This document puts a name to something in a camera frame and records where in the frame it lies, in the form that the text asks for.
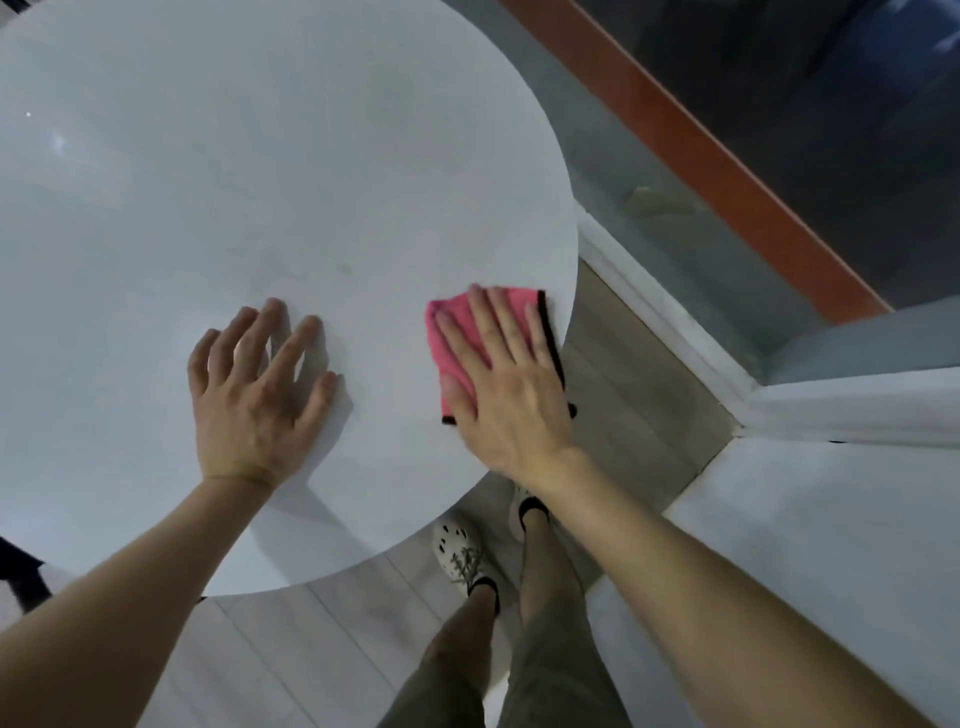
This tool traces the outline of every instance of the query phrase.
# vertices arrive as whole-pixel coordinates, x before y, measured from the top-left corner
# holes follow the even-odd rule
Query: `hand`
[[[272,492],[300,469],[320,434],[336,376],[326,372],[317,379],[299,416],[291,402],[294,371],[320,332],[319,318],[304,318],[258,376],[282,315],[278,299],[269,299],[259,312],[245,306],[223,332],[208,331],[190,354],[187,370],[204,480],[239,478]]]
[[[531,351],[503,291],[489,293],[488,300],[474,285],[468,298],[490,366],[449,314],[437,314],[447,345],[476,390],[476,408],[454,377],[441,377],[441,387],[469,450],[491,470],[536,490],[538,470],[575,448],[573,424],[537,310],[528,305],[524,311]]]

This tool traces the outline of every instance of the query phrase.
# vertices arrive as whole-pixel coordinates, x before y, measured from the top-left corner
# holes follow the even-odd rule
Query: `shoe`
[[[450,581],[464,596],[469,596],[473,586],[486,580],[497,592],[490,562],[483,544],[473,535],[472,526],[454,512],[445,513],[433,522],[433,553]]]
[[[550,517],[550,512],[546,510],[546,506],[543,505],[543,501],[536,497],[529,490],[524,488],[521,485],[514,486],[514,499],[510,503],[510,511],[507,513],[507,525],[510,526],[510,532],[514,535],[514,538],[523,543],[526,540],[526,532],[523,530],[523,524],[520,522],[520,508],[523,507],[523,504],[532,498],[540,506],[539,507],[544,513],[546,513],[547,518]]]

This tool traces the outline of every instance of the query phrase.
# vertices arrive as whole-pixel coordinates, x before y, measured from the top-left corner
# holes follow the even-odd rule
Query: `person's left arm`
[[[312,448],[336,377],[302,413],[294,371],[320,320],[305,318],[270,366],[283,313],[242,308],[188,366],[203,481],[163,521],[0,634],[0,724],[134,726],[180,631],[233,543]]]

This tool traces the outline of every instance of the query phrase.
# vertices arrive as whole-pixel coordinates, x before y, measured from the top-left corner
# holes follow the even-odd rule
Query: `orange stripe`
[[[500,0],[664,164],[834,324],[890,306],[570,0]]]

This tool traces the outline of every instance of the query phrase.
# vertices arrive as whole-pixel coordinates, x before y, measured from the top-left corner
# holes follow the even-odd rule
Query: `olive green shorts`
[[[379,728],[483,728],[483,699],[453,668],[421,665]],[[502,728],[630,728],[583,604],[558,602],[528,625],[514,652]]]

